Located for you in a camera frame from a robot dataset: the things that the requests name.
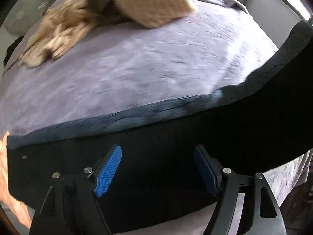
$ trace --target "white wall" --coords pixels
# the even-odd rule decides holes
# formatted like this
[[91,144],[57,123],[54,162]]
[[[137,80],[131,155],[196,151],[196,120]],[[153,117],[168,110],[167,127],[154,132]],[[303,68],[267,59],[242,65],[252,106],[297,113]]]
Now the white wall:
[[3,60],[7,54],[7,48],[18,38],[10,35],[3,26],[0,27],[0,80],[4,71]]
[[24,36],[26,32],[42,17],[48,0],[18,0],[4,20],[7,32]]
[[245,0],[244,5],[278,48],[300,21],[298,15],[282,0]]

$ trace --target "silver bolt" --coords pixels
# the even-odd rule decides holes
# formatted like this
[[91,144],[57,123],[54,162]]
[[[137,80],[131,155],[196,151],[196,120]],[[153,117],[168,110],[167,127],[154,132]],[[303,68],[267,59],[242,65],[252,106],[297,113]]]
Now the silver bolt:
[[54,172],[54,173],[52,174],[52,177],[53,177],[54,179],[58,179],[58,178],[60,177],[60,173],[59,173],[59,172]]
[[262,179],[262,178],[264,178],[263,174],[260,173],[260,172],[256,173],[255,176],[256,176],[257,179]]
[[86,173],[86,174],[89,174],[91,172],[92,172],[92,168],[90,168],[90,167],[87,167],[84,169],[84,173]]
[[226,174],[231,174],[232,170],[230,168],[224,168],[223,172]]

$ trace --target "blue grip pad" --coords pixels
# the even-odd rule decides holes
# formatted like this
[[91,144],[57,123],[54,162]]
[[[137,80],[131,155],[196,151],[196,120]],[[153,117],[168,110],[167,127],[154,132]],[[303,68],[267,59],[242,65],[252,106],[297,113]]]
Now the blue grip pad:
[[97,185],[94,190],[97,197],[101,197],[109,189],[110,183],[122,159],[122,149],[120,146],[115,146],[113,151],[110,151],[104,159],[106,162],[97,177]]
[[221,183],[218,175],[221,174],[218,167],[212,166],[213,158],[210,158],[203,146],[198,145],[194,151],[194,160],[207,191],[213,195],[218,194]]

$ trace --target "beige pillow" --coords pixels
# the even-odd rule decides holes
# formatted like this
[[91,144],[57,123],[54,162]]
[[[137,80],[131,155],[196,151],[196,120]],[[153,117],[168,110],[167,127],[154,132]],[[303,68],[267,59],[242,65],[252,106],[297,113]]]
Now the beige pillow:
[[155,28],[196,12],[191,0],[114,0],[129,18],[147,28]]

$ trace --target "blue pad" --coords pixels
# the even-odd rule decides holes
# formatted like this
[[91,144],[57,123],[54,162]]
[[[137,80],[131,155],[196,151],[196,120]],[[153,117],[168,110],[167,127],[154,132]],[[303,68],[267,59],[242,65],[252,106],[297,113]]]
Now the blue pad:
[[122,149],[120,146],[113,146],[101,161],[99,170],[95,171],[94,176],[97,176],[97,184],[94,193],[99,198],[109,189],[110,183],[122,159]]
[[218,194],[222,182],[221,164],[210,157],[202,145],[196,146],[194,160],[207,191],[213,195]]

